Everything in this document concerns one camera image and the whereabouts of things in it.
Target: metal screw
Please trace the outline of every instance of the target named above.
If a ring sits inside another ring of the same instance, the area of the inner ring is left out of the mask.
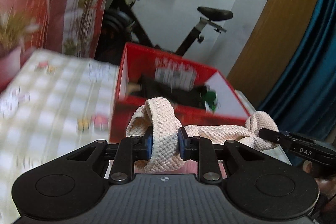
[[[203,175],[203,178],[209,181],[215,181],[215,180],[219,180],[220,176],[217,173],[208,172]]]
[[[111,179],[115,181],[124,181],[127,179],[127,175],[125,173],[117,172],[111,175]]]

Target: knitted fabric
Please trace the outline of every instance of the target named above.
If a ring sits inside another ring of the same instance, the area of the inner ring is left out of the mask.
[[[182,126],[174,115],[170,102],[162,97],[146,100],[133,114],[126,129],[126,136],[143,136],[153,126],[152,158],[138,160],[135,165],[143,172],[156,173],[181,168],[184,161],[179,155],[177,131]],[[226,140],[236,140],[256,150],[267,150],[277,144],[259,138],[259,130],[268,128],[278,131],[272,118],[265,112],[257,111],[242,126],[186,126],[188,136],[208,138],[214,144],[224,144]]]

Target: red box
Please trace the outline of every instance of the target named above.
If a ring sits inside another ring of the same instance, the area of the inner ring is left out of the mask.
[[[122,138],[125,138],[126,128],[132,115],[146,101],[142,97],[127,95],[128,83],[137,83],[142,74],[154,78],[157,69],[171,71],[180,69],[183,72],[185,70],[189,76],[192,74],[191,85],[203,85],[206,83],[211,87],[211,90],[216,91],[219,107],[215,113],[183,105],[174,106],[175,116],[183,126],[189,124],[199,126],[245,125],[249,114],[231,85],[217,69],[185,60],[175,54],[134,43],[127,43],[115,89],[114,111],[110,131],[111,143],[120,142]]]

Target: exercise bike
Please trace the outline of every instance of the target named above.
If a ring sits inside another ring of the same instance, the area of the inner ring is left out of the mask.
[[[126,42],[134,42],[133,37],[139,44],[161,49],[154,45],[146,31],[141,26],[140,21],[132,11],[132,6],[137,0],[127,4],[126,0],[113,0],[109,9],[105,10],[102,35],[97,46],[95,59],[103,62],[110,62],[115,65],[120,64],[123,48]],[[175,54],[183,56],[194,41],[202,43],[204,36],[201,35],[205,26],[210,25],[216,32],[226,32],[226,30],[215,22],[229,20],[233,13],[229,10],[220,10],[209,7],[198,7],[197,10],[206,18],[201,17],[196,26],[190,31]]]

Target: barcode label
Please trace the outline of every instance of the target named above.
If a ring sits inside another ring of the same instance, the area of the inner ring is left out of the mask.
[[[155,81],[168,85],[172,89],[191,90],[196,79],[195,70],[173,70],[171,68],[157,68]]]

